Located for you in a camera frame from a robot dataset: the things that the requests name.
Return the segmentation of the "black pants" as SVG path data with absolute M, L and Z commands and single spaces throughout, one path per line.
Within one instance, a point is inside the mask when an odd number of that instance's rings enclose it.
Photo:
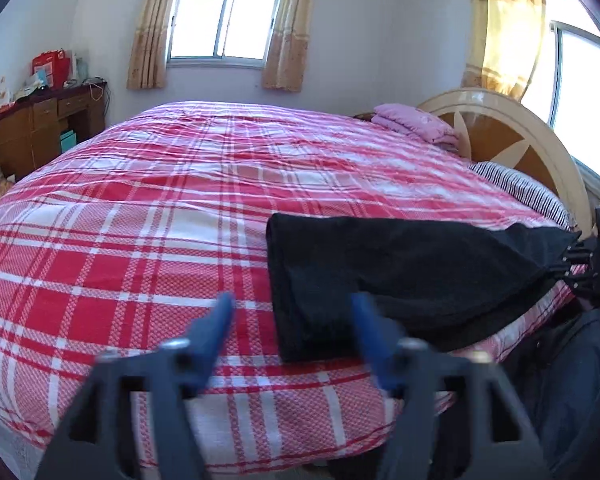
M 286 363 L 358 354 L 351 299 L 442 351 L 496 334 L 555 285 L 552 270 L 579 235 L 515 223 L 273 214 L 265 230 L 278 340 Z

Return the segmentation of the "dark blue jacket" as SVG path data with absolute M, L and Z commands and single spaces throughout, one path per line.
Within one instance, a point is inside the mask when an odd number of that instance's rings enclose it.
M 600 309 L 577 300 L 502 362 L 554 479 L 600 479 Z

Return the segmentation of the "striped pillow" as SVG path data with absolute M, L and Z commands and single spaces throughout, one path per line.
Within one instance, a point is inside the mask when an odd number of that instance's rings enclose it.
M 472 162 L 469 168 L 563 229 L 570 231 L 577 229 L 576 219 L 558 196 L 532 177 L 497 162 Z

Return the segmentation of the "red plaid bed cover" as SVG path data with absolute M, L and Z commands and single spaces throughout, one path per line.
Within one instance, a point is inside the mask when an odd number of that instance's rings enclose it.
M 189 409 L 213 472 L 385 441 L 399 407 L 364 367 L 280 362 L 265 257 L 276 212 L 545 223 L 461 159 L 369 122 L 253 104 L 146 110 L 0 199 L 0 455 L 16 477 L 35 475 L 95 356 L 157 347 L 223 290 L 235 323 Z

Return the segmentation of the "wooden round headboard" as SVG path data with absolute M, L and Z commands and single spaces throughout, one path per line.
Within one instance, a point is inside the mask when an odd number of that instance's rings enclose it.
M 584 236 L 594 221 L 576 162 L 554 131 L 519 102 L 498 92 L 460 88 L 419 104 L 460 133 L 460 152 L 473 162 L 516 169 L 557 195 Z

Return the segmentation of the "side window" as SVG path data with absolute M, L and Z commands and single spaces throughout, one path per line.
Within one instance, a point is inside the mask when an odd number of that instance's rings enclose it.
M 546 0 L 547 29 L 522 104 L 600 183 L 600 28 L 579 0 Z

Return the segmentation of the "pink folded blanket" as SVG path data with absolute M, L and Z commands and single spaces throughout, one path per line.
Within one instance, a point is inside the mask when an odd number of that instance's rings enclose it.
M 456 152 L 460 135 L 442 119 L 417 107 L 385 103 L 374 108 L 372 123 Z

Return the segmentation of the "left beige curtain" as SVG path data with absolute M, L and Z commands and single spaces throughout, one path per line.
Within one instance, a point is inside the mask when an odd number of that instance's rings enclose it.
M 162 89 L 174 0 L 145 0 L 134 32 L 129 60 L 129 90 Z

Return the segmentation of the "beige curtain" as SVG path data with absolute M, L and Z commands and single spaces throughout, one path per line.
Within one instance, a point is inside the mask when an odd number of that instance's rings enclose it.
M 129 60 L 129 90 L 162 89 L 174 0 L 145 0 L 134 32 Z
M 280 0 L 261 87 L 266 90 L 300 92 L 306 71 L 310 41 L 312 0 Z

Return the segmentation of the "brown wooden desk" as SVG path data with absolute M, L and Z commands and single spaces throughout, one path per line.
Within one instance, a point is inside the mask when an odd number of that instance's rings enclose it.
M 47 90 L 0 108 L 0 168 L 20 180 L 62 153 L 60 136 L 76 142 L 106 129 L 108 82 L 103 79 L 69 89 Z

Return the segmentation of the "right beige curtain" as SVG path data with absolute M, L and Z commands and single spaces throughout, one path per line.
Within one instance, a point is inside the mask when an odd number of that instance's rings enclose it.
M 312 0 L 280 0 L 261 87 L 266 90 L 300 92 L 306 71 L 310 41 Z

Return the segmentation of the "yellow side curtain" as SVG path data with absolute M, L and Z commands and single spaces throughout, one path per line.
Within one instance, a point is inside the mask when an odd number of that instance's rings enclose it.
M 527 92 L 547 30 L 546 0 L 470 0 L 464 87 L 520 101 Z

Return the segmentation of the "red gift bag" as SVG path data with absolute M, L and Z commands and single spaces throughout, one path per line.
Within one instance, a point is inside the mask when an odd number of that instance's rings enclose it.
M 70 77 L 71 58 L 64 49 L 43 52 L 32 60 L 31 70 L 34 74 L 42 70 L 47 85 L 61 89 Z

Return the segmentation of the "far window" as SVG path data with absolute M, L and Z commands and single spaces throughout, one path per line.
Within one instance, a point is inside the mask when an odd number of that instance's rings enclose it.
M 280 0 L 175 0 L 168 63 L 260 68 Z

